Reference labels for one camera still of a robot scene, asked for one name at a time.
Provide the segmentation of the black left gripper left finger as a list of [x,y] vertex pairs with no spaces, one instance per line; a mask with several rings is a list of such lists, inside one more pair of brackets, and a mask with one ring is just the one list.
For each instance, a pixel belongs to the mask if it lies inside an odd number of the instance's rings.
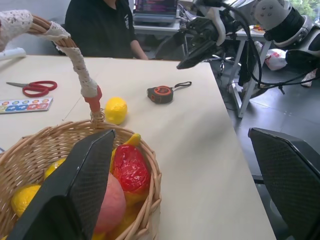
[[78,141],[41,185],[7,240],[91,240],[107,189],[116,132]]

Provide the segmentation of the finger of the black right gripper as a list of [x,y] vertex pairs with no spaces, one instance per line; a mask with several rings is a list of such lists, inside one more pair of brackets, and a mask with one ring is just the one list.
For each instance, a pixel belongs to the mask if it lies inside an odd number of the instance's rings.
[[206,59],[211,58],[217,50],[215,41],[206,41],[197,46],[188,56],[186,56],[177,66],[178,70],[193,68]]
[[165,39],[157,48],[155,58],[157,60],[181,61],[185,56],[185,33],[176,32]]

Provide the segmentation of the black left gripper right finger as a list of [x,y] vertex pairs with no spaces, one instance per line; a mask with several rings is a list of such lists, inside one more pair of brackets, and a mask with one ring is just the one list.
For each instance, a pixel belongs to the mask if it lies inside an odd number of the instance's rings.
[[306,141],[257,127],[248,131],[261,176],[295,240],[320,240],[320,154]]

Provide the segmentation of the yellow lemon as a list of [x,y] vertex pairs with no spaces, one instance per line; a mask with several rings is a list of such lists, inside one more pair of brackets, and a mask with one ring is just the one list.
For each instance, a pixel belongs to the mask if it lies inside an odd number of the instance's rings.
[[44,180],[47,179],[66,159],[61,158],[54,163],[52,163],[48,169],[44,172]]
[[21,217],[38,190],[41,188],[39,184],[30,184],[19,188],[12,196],[11,207],[14,213]]
[[121,97],[110,98],[104,108],[105,120],[120,125],[124,122],[128,112],[127,102]]

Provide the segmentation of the open laptop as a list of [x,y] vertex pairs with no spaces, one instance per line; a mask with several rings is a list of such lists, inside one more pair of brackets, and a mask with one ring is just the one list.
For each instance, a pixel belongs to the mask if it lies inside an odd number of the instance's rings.
[[135,24],[171,25],[177,18],[178,0],[134,0]]

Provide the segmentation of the pink peach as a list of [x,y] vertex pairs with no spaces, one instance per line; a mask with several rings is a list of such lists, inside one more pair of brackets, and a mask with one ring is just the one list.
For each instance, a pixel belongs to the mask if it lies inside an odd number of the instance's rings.
[[111,174],[108,175],[106,192],[101,204],[94,232],[108,233],[118,226],[126,212],[124,191],[119,181]]

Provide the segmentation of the black and orange tape measure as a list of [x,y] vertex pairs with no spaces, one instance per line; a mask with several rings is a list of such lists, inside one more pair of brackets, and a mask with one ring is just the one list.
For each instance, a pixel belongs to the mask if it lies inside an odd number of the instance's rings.
[[147,97],[155,104],[168,104],[173,101],[174,91],[178,88],[187,88],[192,85],[191,81],[181,82],[173,87],[166,85],[160,85],[156,87],[148,88],[146,93]]

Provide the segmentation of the red pepper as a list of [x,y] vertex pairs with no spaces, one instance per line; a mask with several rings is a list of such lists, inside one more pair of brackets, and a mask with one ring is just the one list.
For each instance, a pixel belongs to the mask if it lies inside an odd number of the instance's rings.
[[129,144],[118,146],[111,173],[120,183],[127,205],[145,201],[149,194],[151,173],[137,147]]

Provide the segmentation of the person in black shirt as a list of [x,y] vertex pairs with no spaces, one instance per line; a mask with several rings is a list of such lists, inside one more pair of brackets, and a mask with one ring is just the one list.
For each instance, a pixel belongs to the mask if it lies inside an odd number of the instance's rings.
[[133,59],[133,23],[129,0],[71,0],[64,28],[85,57]]

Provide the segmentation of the white and red plastic bag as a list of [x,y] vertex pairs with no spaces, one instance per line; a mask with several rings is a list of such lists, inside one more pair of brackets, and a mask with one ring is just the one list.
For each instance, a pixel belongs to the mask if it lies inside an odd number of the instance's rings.
[[286,50],[282,49],[269,49],[267,51],[264,63],[271,71],[277,71],[284,68],[287,65]]

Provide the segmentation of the yellow banana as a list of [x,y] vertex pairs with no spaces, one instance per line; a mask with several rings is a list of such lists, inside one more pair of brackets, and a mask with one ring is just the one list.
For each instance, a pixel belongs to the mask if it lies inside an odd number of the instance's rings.
[[[126,142],[124,142],[122,145],[131,145],[137,147],[141,142],[141,135],[138,133],[133,134]],[[110,161],[110,168],[109,172],[113,172],[113,165],[114,165],[114,159],[116,154],[117,147],[112,151],[111,154],[111,161]]]

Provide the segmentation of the colourful sticker card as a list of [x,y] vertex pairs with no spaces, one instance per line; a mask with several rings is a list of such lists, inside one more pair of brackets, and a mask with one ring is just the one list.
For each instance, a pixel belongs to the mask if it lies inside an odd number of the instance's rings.
[[0,100],[0,114],[45,112],[53,102],[53,97]]

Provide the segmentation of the pink plastic bag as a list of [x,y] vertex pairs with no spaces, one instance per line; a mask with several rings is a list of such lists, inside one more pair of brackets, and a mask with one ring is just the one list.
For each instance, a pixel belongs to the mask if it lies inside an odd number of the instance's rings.
[[313,71],[307,73],[305,77],[302,79],[302,81],[300,82],[300,85],[303,87],[310,88],[312,86],[312,79],[316,77],[317,70],[318,69],[316,68]]

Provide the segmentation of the red-handled scissors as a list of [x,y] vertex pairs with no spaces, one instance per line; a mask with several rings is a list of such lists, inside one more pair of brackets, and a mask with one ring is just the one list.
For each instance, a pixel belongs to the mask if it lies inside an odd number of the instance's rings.
[[28,98],[39,98],[49,94],[55,90],[58,84],[55,81],[43,80],[30,83],[6,82],[6,84],[14,87],[22,88],[22,93]]

